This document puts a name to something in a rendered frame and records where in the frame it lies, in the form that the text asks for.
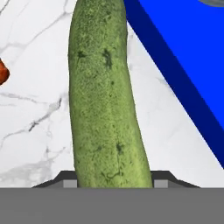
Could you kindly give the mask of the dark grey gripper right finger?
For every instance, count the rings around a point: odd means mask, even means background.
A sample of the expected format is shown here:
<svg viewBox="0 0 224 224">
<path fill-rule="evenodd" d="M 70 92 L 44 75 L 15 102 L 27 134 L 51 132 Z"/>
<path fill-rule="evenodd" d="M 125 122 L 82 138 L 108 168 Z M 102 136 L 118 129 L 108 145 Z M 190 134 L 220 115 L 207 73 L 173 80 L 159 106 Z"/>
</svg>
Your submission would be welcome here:
<svg viewBox="0 0 224 224">
<path fill-rule="evenodd" d="M 197 188 L 196 185 L 175 178 L 170 171 L 152 171 L 151 177 L 155 188 Z"/>
</svg>

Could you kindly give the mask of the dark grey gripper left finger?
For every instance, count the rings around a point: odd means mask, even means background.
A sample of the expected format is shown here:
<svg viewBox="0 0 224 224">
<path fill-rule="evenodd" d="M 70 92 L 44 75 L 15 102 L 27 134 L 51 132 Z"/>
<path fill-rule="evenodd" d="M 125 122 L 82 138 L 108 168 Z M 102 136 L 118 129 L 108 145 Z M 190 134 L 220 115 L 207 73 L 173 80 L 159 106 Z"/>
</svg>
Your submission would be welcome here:
<svg viewBox="0 0 224 224">
<path fill-rule="evenodd" d="M 75 171 L 61 171 L 54 179 L 35 185 L 35 188 L 77 188 L 78 181 Z"/>
</svg>

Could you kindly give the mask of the green cucumber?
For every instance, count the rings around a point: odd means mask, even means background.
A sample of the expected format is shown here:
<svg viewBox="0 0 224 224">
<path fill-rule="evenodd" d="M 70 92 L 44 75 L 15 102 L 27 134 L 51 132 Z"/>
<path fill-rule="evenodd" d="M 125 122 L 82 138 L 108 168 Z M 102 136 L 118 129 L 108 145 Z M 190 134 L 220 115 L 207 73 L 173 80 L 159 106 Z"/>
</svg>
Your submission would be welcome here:
<svg viewBox="0 0 224 224">
<path fill-rule="evenodd" d="M 123 0 L 77 0 L 69 32 L 69 108 L 79 186 L 151 188 L 127 63 Z"/>
</svg>

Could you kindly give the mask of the blue tray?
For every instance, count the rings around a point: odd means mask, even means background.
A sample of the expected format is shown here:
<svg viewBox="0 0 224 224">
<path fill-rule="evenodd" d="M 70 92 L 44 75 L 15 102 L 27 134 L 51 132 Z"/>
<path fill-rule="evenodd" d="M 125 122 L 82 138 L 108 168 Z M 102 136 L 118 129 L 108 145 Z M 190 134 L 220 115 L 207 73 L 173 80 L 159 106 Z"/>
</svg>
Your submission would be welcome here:
<svg viewBox="0 0 224 224">
<path fill-rule="evenodd" d="M 224 168 L 224 3 L 124 4 L 131 27 Z"/>
</svg>

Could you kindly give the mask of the grey bowl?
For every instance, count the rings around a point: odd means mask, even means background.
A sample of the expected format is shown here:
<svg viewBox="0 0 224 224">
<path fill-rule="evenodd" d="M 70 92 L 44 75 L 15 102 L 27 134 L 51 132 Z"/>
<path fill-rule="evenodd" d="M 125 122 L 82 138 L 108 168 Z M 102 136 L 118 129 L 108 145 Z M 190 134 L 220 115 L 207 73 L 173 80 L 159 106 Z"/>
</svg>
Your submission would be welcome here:
<svg viewBox="0 0 224 224">
<path fill-rule="evenodd" d="M 224 0 L 199 0 L 205 5 L 211 7 L 223 7 L 224 8 Z"/>
</svg>

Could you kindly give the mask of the orange carrot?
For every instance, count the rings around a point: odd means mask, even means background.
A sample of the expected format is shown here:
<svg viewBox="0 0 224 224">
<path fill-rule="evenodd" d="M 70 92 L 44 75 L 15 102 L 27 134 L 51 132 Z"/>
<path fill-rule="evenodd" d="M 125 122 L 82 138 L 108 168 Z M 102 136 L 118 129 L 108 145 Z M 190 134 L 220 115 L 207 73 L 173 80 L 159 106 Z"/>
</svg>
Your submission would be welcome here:
<svg viewBox="0 0 224 224">
<path fill-rule="evenodd" d="M 0 59 L 0 85 L 3 85 L 10 77 L 10 71 Z"/>
</svg>

